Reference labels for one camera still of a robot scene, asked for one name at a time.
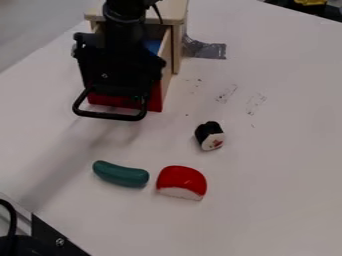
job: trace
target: green cucumber toy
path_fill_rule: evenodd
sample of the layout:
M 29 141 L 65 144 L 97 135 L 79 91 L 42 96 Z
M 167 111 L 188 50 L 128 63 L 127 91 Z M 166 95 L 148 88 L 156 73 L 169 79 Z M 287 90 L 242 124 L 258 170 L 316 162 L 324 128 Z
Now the green cucumber toy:
M 144 187 L 150 178 L 150 174 L 143 169 L 127 168 L 105 161 L 96 161 L 93 170 L 105 181 L 131 188 Z

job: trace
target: white table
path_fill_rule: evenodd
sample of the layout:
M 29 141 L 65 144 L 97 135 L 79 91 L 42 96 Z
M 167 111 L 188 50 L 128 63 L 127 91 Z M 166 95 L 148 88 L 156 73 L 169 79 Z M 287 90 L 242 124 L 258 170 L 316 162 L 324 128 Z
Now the white table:
M 72 114 L 71 35 L 86 24 L 2 73 L 1 191 L 97 256 L 340 256 L 341 24 L 257 1 L 191 5 L 190 35 L 226 42 L 229 58 L 184 60 L 165 111 L 139 123 Z M 192 135 L 208 120 L 228 140 L 203 153 Z M 150 183 L 104 183 L 98 159 Z M 205 174 L 202 202 L 155 194 L 173 164 Z

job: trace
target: gray tape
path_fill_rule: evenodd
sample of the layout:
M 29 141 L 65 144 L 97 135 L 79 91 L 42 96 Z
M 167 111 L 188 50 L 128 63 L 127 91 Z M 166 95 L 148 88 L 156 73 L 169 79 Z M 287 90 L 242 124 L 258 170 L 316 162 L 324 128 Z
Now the gray tape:
M 203 59 L 226 59 L 226 44 L 207 44 L 191 39 L 187 34 L 183 37 L 184 53 L 187 57 Z

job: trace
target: black cable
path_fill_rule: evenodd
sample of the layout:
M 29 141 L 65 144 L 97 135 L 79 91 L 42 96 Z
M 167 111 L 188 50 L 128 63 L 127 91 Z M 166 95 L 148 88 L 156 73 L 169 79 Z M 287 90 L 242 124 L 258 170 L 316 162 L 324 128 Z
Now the black cable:
M 2 256 L 11 256 L 15 243 L 15 232 L 17 230 L 17 212 L 14 207 L 7 201 L 0 199 L 0 205 L 5 207 L 10 215 L 10 226 L 7 233 L 7 243 L 4 245 Z
M 157 14 L 157 16 L 159 18 L 160 24 L 163 25 L 164 21 L 163 21 L 163 18 L 161 17 L 161 14 L 160 14 L 158 6 L 156 4 L 154 4 L 154 5 L 152 5 L 152 8 L 156 12 L 156 14 Z

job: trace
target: red and white toy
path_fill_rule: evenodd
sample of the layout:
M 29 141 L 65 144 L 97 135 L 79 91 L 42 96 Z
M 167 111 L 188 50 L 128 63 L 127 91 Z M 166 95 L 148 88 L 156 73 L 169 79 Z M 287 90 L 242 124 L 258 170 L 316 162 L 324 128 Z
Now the red and white toy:
M 207 181 L 199 171 L 184 166 L 168 166 L 159 174 L 157 191 L 163 195 L 200 201 Z

